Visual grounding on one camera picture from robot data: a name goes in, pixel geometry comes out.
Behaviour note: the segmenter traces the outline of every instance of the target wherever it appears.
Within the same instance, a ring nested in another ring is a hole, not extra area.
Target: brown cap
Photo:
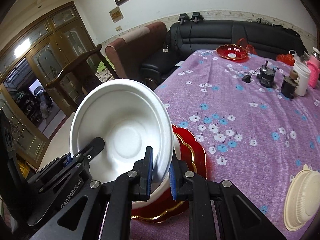
[[[293,79],[293,80],[297,80],[298,79],[298,73],[295,70],[291,70],[289,76]]]

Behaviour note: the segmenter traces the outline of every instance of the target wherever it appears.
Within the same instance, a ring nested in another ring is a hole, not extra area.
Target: white sticker
[[[229,54],[228,54],[228,57],[235,58],[235,57],[237,57],[237,55],[234,54],[234,53],[229,53]]]

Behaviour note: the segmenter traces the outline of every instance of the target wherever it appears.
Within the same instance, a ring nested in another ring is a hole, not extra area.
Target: triangular cutout
[[[257,226],[260,223],[260,218],[256,213],[240,198],[236,195],[233,197],[241,226],[243,228],[251,228]]]
[[[76,230],[88,198],[80,198],[59,220],[58,225],[69,230]]]

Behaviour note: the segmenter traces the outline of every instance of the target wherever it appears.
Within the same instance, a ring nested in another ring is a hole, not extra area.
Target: open doorway
[[[4,86],[26,117],[50,138],[66,115],[41,85],[25,58],[12,69]]]

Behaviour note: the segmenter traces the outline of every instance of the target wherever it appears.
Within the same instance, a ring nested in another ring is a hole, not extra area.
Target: floral tablecloth
[[[290,182],[307,164],[320,168],[320,89],[308,87],[304,97],[289,100],[279,91],[282,74],[290,67],[269,60],[280,69],[274,88],[262,87],[252,75],[266,61],[249,55],[238,64],[218,57],[214,50],[193,53],[156,94],[173,124],[189,129],[207,154],[208,179],[231,180],[288,240],[299,239],[283,222]],[[188,212],[156,225],[132,221],[132,239],[188,239]]]

